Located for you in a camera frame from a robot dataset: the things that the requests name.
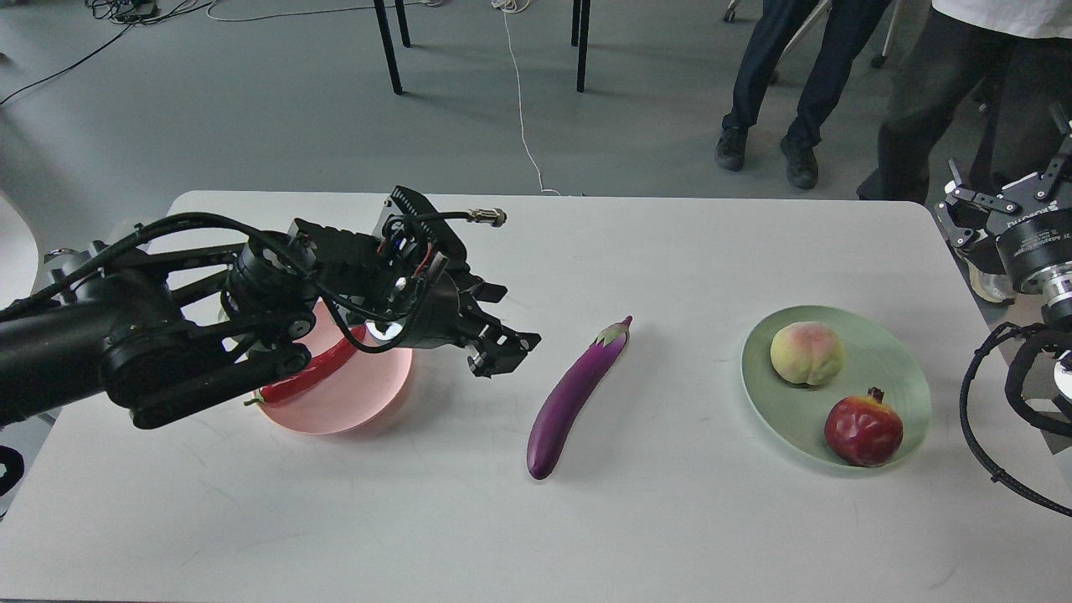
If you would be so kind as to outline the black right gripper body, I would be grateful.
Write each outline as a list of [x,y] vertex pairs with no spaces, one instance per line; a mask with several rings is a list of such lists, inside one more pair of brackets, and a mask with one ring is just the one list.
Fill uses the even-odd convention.
[[1038,211],[997,236],[997,251],[1015,291],[1040,294],[1069,274],[1071,210]]

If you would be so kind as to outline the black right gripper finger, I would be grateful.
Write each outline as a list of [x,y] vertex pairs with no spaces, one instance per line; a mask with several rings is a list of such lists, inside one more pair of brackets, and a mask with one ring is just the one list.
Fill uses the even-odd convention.
[[957,161],[949,159],[948,168],[951,180],[943,188],[946,198],[935,204],[935,222],[954,250],[970,250],[987,238],[992,214],[1000,221],[1018,216],[1018,203],[1003,193],[991,195],[969,188]]
[[1034,178],[1034,201],[1039,203],[1052,202],[1055,198],[1058,183],[1062,182],[1064,172],[1069,167],[1069,156],[1071,156],[1071,126],[1069,126],[1069,115],[1064,107],[1055,102],[1049,104],[1049,115],[1055,126],[1057,126],[1062,141],[1058,150],[1049,159],[1048,166],[1038,172]]

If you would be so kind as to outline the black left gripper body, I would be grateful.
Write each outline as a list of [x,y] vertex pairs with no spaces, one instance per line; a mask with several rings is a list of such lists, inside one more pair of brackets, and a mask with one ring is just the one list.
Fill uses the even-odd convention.
[[368,321],[368,342],[402,348],[472,345],[482,326],[466,313],[482,278],[470,271],[433,271],[431,276],[403,277],[398,271],[373,280],[368,294],[373,313],[383,321]]

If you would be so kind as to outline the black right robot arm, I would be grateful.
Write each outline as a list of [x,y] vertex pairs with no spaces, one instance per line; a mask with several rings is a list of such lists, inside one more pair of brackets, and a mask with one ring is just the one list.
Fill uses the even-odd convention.
[[[946,230],[949,242],[966,255],[979,255],[992,245],[996,259],[1018,293],[1043,299],[1042,323],[1023,328],[1023,344],[1008,367],[1004,394],[1008,405],[1034,428],[1069,436],[1069,273],[1071,273],[1071,198],[1069,195],[1069,118],[1064,107],[1049,107],[1062,134],[1058,151],[1048,166],[1014,183],[996,195],[984,194],[962,183],[961,170],[949,161],[952,180],[946,185],[946,201],[933,215]],[[1022,395],[1023,381],[1034,358],[1049,353],[1057,361],[1055,374],[1059,396],[1054,405],[1064,420],[1041,415]]]

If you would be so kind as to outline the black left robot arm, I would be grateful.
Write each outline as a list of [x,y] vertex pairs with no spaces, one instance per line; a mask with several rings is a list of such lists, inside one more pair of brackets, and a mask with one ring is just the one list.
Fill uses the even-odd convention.
[[512,373],[539,335],[485,312],[506,289],[471,273],[455,220],[506,214],[437,211],[397,187],[370,234],[188,211],[54,258],[49,285],[3,309],[3,424],[105,393],[154,429],[292,380],[314,364],[318,302],[357,351],[471,348],[472,374]]

